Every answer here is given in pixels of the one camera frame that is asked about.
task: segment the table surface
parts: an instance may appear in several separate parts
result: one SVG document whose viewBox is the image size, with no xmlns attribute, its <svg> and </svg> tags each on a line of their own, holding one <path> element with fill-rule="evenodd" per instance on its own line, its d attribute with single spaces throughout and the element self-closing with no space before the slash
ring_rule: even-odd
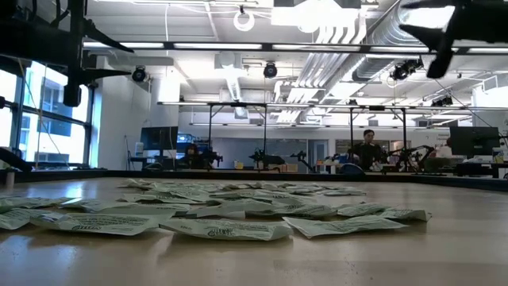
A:
<svg viewBox="0 0 508 286">
<path fill-rule="evenodd" d="M 99 199 L 137 192 L 115 188 L 121 181 L 17 184 L 12 191 Z M 433 218 L 402 230 L 312 240 L 295 231 L 274 242 L 213 241 L 168 230 L 120 237 L 24 226 L 0 230 L 0 284 L 506 285 L 508 195 L 423 184 L 324 184 L 359 187 L 368 195 L 323 197 L 323 203 L 425 208 Z"/>
</svg>

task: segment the white wall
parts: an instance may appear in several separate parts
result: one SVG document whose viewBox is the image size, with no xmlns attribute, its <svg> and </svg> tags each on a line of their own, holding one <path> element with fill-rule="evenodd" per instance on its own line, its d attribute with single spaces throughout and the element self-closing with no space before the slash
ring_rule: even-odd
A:
<svg viewBox="0 0 508 286">
<path fill-rule="evenodd" d="M 98 68 L 111 66 L 106 58 L 100 56 Z M 99 80 L 96 97 L 100 108 L 94 109 L 94 132 L 98 136 L 92 140 L 91 162 L 95 167 L 125 170 L 125 139 L 130 152 L 134 154 L 134 145 L 140 140 L 141 127 L 149 126 L 151 95 L 128 76 L 114 76 Z"/>
</svg>

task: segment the glass window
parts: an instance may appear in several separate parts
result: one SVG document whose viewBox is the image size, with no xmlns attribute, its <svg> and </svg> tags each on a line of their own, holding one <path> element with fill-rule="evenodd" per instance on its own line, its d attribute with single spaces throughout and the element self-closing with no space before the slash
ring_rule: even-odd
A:
<svg viewBox="0 0 508 286">
<path fill-rule="evenodd" d="M 7 101 L 14 102 L 16 97 L 16 81 L 16 75 L 0 70 L 0 96 L 6 98 Z"/>
<path fill-rule="evenodd" d="M 67 77 L 61 73 L 46 68 L 37 62 L 27 68 L 25 99 L 23 104 L 34 108 L 67 116 L 85 122 L 87 120 L 88 88 L 81 86 L 81 104 L 72 108 L 64 105 L 64 86 Z"/>
<path fill-rule="evenodd" d="M 8 147 L 10 145 L 10 128 L 13 122 L 13 114 L 10 109 L 4 108 L 0 110 L 0 147 Z"/>
<path fill-rule="evenodd" d="M 37 132 L 40 132 L 42 129 L 43 133 L 49 132 L 50 134 L 62 135 L 62 136 L 71 136 L 71 125 L 70 122 L 62 122 L 59 120 L 51 119 L 51 118 L 42 118 L 42 124 L 40 125 L 37 120 Z"/>
<path fill-rule="evenodd" d="M 37 114 L 23 113 L 19 144 L 23 158 L 27 161 L 35 161 L 36 156 L 39 156 L 40 160 L 44 159 L 47 162 L 63 163 L 67 161 L 68 163 L 81 164 L 85 148 L 84 127 L 51 118 L 42 118 L 42 122 L 48 128 L 49 134 L 45 132 L 44 127 L 42 127 L 43 132 L 39 133 Z M 41 157 L 42 154 L 53 155 Z"/>
</svg>

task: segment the computer monitor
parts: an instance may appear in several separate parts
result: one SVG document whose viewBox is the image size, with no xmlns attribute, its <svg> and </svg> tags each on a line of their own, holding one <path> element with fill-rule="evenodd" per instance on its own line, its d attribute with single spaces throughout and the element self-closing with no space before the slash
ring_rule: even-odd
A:
<svg viewBox="0 0 508 286">
<path fill-rule="evenodd" d="M 144 150 L 176 150 L 177 136 L 177 126 L 145 127 L 141 129 L 141 142 Z"/>
<path fill-rule="evenodd" d="M 450 127 L 450 137 L 453 155 L 492 155 L 492 148 L 499 147 L 497 127 Z"/>
</svg>

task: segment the wire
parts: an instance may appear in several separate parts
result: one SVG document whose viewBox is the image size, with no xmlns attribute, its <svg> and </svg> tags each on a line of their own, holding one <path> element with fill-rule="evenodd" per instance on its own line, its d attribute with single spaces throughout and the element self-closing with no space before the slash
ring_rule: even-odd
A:
<svg viewBox="0 0 508 286">
<path fill-rule="evenodd" d="M 236 14 L 238 13 L 238 10 L 234 10 L 234 11 L 210 11 L 210 12 L 206 12 L 206 11 L 199 11 L 199 10 L 194 10 L 194 9 L 191 9 L 191 8 L 187 8 L 186 6 L 184 5 L 176 5 L 176 4 L 173 4 L 171 5 L 173 7 L 176 7 L 176 8 L 180 8 L 180 9 L 183 9 L 183 10 L 187 10 L 187 11 L 190 11 L 190 12 L 194 12 L 194 13 L 200 13 L 200 14 Z"/>
<path fill-rule="evenodd" d="M 469 107 L 465 104 L 463 104 L 457 97 L 455 97 L 451 91 L 449 91 L 448 89 L 446 89 L 440 82 L 439 80 L 437 79 L 434 79 L 436 81 L 437 84 L 439 84 L 439 86 L 450 96 L 452 97 L 453 99 L 455 99 L 465 110 L 469 111 L 472 115 L 476 116 L 480 121 L 482 121 L 483 123 L 485 123 L 485 125 L 487 125 L 488 127 L 491 127 L 491 128 L 494 128 L 492 125 L 490 125 L 489 123 L 487 123 L 485 120 L 483 120 L 483 118 L 481 118 L 478 114 L 476 114 L 473 110 L 470 110 Z M 508 142 L 506 142 L 506 138 L 503 138 L 503 141 L 505 142 L 505 146 L 508 147 Z"/>
<path fill-rule="evenodd" d="M 30 89 L 30 85 L 26 82 L 26 77 L 25 77 L 25 69 L 23 68 L 23 65 L 21 64 L 21 60 L 20 59 L 17 59 L 17 62 L 19 63 L 19 68 L 21 69 L 21 74 L 23 75 L 23 81 L 25 82 L 25 85 L 29 91 L 29 95 L 30 95 L 30 98 L 32 99 L 32 102 L 33 102 L 33 106 L 36 110 L 36 112 L 38 113 L 39 115 L 39 121 L 41 122 L 42 126 L 44 127 L 44 130 L 46 131 L 46 133 L 48 134 L 49 136 L 49 140 L 51 141 L 51 143 L 53 143 L 53 145 L 55 146 L 56 148 L 56 151 L 58 152 L 58 154 L 60 156 L 62 156 L 62 153 L 60 152 L 60 150 L 58 149 L 58 146 L 56 145 L 56 143 L 53 141 L 53 138 L 51 137 L 51 134 L 49 133 L 48 131 L 48 127 L 44 124 L 44 122 L 42 121 L 42 109 L 38 109 L 36 108 L 36 104 L 35 104 L 35 101 L 33 100 L 33 95 L 32 95 L 32 90 Z M 68 168 L 71 168 L 71 166 L 69 166 L 69 163 L 67 162 L 67 160 L 63 160 L 63 162 L 67 165 Z"/>
<path fill-rule="evenodd" d="M 253 12 L 252 14 L 253 14 L 254 16 L 257 16 L 257 17 L 263 17 L 263 18 L 265 18 L 265 19 L 271 19 L 271 17 L 270 17 L 270 16 L 264 16 L 264 15 L 262 15 L 262 14 L 259 14 L 258 12 Z"/>
</svg>

